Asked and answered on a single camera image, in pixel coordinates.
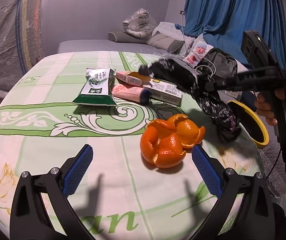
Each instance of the hand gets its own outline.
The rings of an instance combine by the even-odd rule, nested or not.
[[[285,93],[283,88],[275,89],[275,95],[281,99],[285,99]],[[255,100],[255,106],[257,107],[256,113],[264,116],[266,122],[271,126],[277,125],[277,120],[274,118],[274,113],[271,111],[270,103],[265,102],[265,98],[262,94],[258,94]]]

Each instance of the green and white tablecloth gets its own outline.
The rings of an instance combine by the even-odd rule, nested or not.
[[[262,171],[259,153],[248,133],[222,145],[215,126],[196,102],[184,94],[181,107],[154,101],[148,106],[117,100],[117,107],[76,106],[70,102],[91,68],[137,70],[159,57],[120,52],[76,52],[44,58],[8,93],[0,105],[0,229],[9,236],[11,204],[23,171],[47,173],[75,156],[84,144],[94,158],[72,207],[96,239],[182,239],[191,235],[213,207],[216,197],[204,185],[187,154],[182,165],[157,170],[141,157],[139,141],[145,125],[186,113],[206,127],[204,149],[224,167],[253,175]],[[228,221],[235,218],[238,196]],[[62,228],[49,198],[43,201],[57,231]]]

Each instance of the blue knit hat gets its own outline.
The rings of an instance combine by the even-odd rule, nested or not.
[[[199,41],[197,44],[196,44],[196,48],[203,48],[204,50],[206,50],[206,43],[203,42],[203,41]]]

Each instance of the metal bolt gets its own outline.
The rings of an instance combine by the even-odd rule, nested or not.
[[[53,169],[51,169],[51,173],[52,173],[52,174],[58,174],[58,172],[59,172],[59,168],[53,168]]]
[[[232,168],[227,168],[227,169],[226,169],[226,173],[227,173],[228,175],[233,175],[233,174],[234,174],[234,170],[233,170]]]
[[[256,177],[259,178],[259,179],[262,179],[263,178],[263,174],[261,174],[260,172],[257,172],[256,173]]]
[[[21,176],[22,178],[26,178],[28,176],[29,172],[28,171],[24,171],[22,172]]]

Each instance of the stuffed animal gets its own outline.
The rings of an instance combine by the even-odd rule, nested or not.
[[[150,38],[158,23],[145,9],[139,9],[123,22],[124,30],[138,38]]]
[[[206,55],[206,43],[203,41],[199,41],[195,49],[190,52],[190,54],[184,59],[187,63],[191,65],[197,65]]]

